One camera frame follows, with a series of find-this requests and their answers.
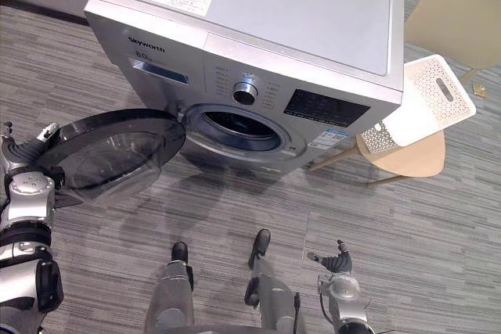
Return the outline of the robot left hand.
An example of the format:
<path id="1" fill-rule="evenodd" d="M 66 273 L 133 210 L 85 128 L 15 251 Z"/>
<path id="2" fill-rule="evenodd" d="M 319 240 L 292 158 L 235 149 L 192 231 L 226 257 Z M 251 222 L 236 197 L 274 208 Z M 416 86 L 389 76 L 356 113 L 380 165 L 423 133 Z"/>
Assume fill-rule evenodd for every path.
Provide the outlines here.
<path id="1" fill-rule="evenodd" d="M 33 165 L 47 149 L 49 139 L 59 130 L 59 124 L 52 122 L 36 137 L 18 144 L 12 136 L 12 126 L 10 121 L 1 124 L 1 172 L 4 174 Z"/>

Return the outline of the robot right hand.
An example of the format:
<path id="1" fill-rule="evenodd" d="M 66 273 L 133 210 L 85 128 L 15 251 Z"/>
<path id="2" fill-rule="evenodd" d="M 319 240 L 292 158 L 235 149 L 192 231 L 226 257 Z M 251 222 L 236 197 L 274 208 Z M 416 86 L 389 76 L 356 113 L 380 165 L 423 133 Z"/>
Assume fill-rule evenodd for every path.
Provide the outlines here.
<path id="1" fill-rule="evenodd" d="M 349 253 L 348 245 L 342 240 L 337 240 L 337 248 L 339 254 L 332 257 L 320 256 L 317 253 L 307 253 L 307 258 L 309 260 L 315 261 L 321 264 L 326 270 L 336 274 L 336 273 L 351 273 L 352 272 L 352 260 Z"/>

